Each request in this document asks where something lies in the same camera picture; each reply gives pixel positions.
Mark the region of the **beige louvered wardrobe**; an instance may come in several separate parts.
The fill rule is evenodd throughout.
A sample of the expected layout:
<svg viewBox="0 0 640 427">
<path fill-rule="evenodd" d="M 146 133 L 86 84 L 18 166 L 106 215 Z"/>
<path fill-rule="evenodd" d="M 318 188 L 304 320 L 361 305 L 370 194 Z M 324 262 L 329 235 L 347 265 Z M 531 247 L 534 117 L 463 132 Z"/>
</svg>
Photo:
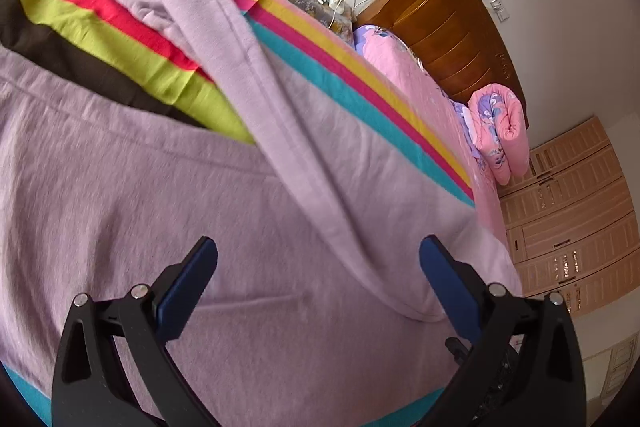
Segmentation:
<svg viewBox="0 0 640 427">
<path fill-rule="evenodd" d="M 596 416 L 639 356 L 638 115 L 591 117 L 534 148 L 500 205 L 525 296 L 565 299 Z"/>
</svg>

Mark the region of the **rolled pink floral quilt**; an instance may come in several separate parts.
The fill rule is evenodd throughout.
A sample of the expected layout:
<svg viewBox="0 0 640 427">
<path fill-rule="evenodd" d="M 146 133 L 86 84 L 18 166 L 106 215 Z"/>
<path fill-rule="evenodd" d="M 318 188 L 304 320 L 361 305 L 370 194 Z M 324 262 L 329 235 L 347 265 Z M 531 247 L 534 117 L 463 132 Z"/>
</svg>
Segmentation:
<svg viewBox="0 0 640 427">
<path fill-rule="evenodd" d="M 499 185 L 524 176 L 529 167 L 529 142 L 523 106 L 502 84 L 491 83 L 469 99 L 472 141 Z"/>
</svg>

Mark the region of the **pink bed sheet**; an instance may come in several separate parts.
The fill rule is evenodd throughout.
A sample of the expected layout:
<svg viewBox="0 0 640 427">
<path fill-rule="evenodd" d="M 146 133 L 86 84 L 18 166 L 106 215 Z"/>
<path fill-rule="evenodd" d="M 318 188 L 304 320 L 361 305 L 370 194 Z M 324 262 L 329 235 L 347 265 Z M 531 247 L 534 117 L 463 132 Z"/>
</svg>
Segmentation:
<svg viewBox="0 0 640 427">
<path fill-rule="evenodd" d="M 471 141 L 469 109 L 452 101 L 391 31 L 364 25 L 354 31 L 354 43 L 357 53 L 408 98 L 457 156 L 471 178 L 478 220 L 501 243 L 508 243 L 494 175 Z"/>
</svg>

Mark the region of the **padded brown headboard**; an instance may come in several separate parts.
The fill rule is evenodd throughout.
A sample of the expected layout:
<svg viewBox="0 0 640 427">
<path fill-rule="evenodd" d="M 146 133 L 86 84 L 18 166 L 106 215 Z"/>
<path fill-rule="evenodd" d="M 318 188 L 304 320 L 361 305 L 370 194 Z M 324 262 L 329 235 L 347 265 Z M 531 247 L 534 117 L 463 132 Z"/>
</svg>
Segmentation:
<svg viewBox="0 0 640 427">
<path fill-rule="evenodd" d="M 488 84 L 526 103 L 500 32 L 482 0 L 373 0 L 356 25 L 391 31 L 454 101 L 466 103 Z"/>
</svg>

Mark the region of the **white power strip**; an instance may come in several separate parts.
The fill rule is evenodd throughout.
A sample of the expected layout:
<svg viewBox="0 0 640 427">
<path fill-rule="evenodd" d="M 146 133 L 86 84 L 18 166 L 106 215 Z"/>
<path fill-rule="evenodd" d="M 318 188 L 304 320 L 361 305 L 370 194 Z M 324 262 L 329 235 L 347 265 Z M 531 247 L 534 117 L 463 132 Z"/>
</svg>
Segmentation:
<svg viewBox="0 0 640 427">
<path fill-rule="evenodd" d="M 329 0 L 329 8 L 335 13 L 342 14 L 345 2 L 346 0 Z"/>
</svg>

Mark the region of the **white wall socket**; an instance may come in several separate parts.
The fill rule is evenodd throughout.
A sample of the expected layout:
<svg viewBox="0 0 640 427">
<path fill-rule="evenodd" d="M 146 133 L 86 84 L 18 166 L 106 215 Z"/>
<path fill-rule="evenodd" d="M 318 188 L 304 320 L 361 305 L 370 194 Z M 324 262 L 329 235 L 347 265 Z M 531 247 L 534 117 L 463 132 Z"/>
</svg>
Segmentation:
<svg viewBox="0 0 640 427">
<path fill-rule="evenodd" d="M 504 23 L 510 18 L 510 14 L 506 9 L 506 5 L 503 3 L 503 0 L 491 0 L 491 2 L 489 2 L 489 5 L 496 14 L 496 17 L 498 18 L 498 21 L 500 23 Z"/>
</svg>

